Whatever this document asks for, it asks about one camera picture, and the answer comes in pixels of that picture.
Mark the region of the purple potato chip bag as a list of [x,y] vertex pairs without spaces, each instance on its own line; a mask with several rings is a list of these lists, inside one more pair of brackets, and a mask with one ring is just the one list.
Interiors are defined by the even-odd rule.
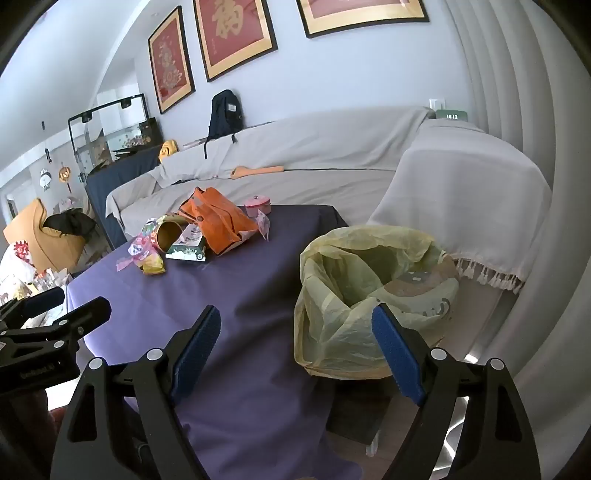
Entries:
[[165,272],[164,261],[157,252],[148,253],[139,261],[139,268],[144,275],[154,276]]

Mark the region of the pink transparent wrapper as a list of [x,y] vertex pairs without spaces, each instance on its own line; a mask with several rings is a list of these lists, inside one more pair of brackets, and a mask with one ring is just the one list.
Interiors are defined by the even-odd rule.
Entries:
[[134,264],[142,268],[148,259],[156,253],[149,236],[138,235],[127,248],[127,256],[116,262],[116,270],[122,271]]

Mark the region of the red gold paper cup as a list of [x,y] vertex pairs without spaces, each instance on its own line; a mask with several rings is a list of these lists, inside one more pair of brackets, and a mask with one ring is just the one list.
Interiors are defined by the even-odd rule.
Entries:
[[152,243],[161,253],[166,253],[179,238],[187,224],[187,220],[181,215],[162,215],[156,220],[155,230],[151,234]]

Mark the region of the green white milk carton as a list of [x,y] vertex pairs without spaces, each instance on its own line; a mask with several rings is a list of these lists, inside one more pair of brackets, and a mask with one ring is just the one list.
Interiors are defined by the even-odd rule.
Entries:
[[165,257],[171,260],[205,262],[206,240],[197,224],[188,224],[176,241],[169,247]]

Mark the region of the orange plastic bag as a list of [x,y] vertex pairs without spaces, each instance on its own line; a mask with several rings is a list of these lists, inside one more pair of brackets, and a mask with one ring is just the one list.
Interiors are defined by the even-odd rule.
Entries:
[[196,187],[180,205],[178,213],[197,224],[215,255],[238,247],[259,231],[256,222],[212,187],[205,190]]

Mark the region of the colourful snack box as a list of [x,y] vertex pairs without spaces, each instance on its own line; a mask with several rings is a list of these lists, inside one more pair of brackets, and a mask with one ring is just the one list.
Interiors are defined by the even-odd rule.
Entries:
[[161,222],[161,217],[148,219],[143,225],[139,236],[141,238],[147,238],[153,245],[156,245],[158,243],[158,229],[160,228]]

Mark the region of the pink white wrapper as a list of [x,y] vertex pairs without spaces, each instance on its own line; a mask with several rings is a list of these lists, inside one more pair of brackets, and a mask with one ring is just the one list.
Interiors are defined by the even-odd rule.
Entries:
[[259,229],[259,233],[263,236],[266,241],[270,240],[270,218],[263,213],[262,210],[256,213],[256,225]]

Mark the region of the yellow trash bag bin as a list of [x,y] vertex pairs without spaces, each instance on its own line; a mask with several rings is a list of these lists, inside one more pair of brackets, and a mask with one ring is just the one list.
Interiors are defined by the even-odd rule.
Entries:
[[460,277],[430,235],[407,227],[342,227],[311,241],[300,256],[294,307],[294,360],[311,376],[387,378],[390,369],[372,330],[386,304],[426,343],[443,340]]

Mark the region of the purple tablecloth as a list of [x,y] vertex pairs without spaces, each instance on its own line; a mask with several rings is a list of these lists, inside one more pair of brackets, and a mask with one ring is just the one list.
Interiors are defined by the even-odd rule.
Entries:
[[108,322],[85,343],[111,364],[138,359],[190,327],[207,306],[221,333],[177,416],[213,479],[358,479],[362,469],[329,446],[332,383],[294,361],[298,259],[312,240],[342,227],[324,205],[277,205],[270,235],[204,263],[167,261],[161,275],[118,270],[119,248],[76,277],[68,305],[106,298]]

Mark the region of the yellow plush toy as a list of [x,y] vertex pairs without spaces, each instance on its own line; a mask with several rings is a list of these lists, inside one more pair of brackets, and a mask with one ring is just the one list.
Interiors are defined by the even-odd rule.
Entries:
[[177,143],[174,140],[166,140],[162,143],[159,153],[158,160],[162,162],[165,158],[174,155],[178,152]]

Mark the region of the pink toy pot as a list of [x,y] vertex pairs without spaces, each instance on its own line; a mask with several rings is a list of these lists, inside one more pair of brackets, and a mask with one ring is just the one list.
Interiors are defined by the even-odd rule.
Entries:
[[249,218],[256,218],[259,212],[269,215],[271,212],[270,198],[263,195],[252,196],[252,198],[245,200],[245,211]]

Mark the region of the orange back scratcher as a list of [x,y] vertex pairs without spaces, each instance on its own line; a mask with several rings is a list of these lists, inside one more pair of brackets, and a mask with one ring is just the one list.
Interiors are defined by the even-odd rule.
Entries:
[[245,166],[238,166],[231,171],[230,177],[231,179],[240,179],[245,178],[247,176],[281,173],[283,171],[284,169],[281,166],[270,166],[263,168],[249,168]]

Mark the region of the grey covered sofa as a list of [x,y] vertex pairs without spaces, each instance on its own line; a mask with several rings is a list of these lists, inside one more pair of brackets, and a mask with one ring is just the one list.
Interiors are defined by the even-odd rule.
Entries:
[[[470,122],[423,107],[318,112],[250,127],[182,150],[106,199],[124,233],[175,210],[194,188],[235,203],[327,203],[352,224],[400,225],[432,235],[459,273],[518,292],[538,253],[552,192],[539,167]],[[235,167],[281,173],[231,179]]]

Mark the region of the black backpack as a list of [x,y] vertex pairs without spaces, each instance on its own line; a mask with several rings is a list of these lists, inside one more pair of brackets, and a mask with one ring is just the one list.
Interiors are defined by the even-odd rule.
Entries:
[[242,103],[231,90],[225,89],[216,94],[211,100],[211,121],[208,134],[204,142],[204,158],[207,158],[207,143],[224,136],[230,136],[231,142],[238,140],[235,134],[245,128]]

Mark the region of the left red framed picture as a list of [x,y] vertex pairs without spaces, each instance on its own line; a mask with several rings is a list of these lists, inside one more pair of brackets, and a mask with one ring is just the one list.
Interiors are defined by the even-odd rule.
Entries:
[[180,5],[150,35],[148,53],[158,110],[164,114],[195,91]]

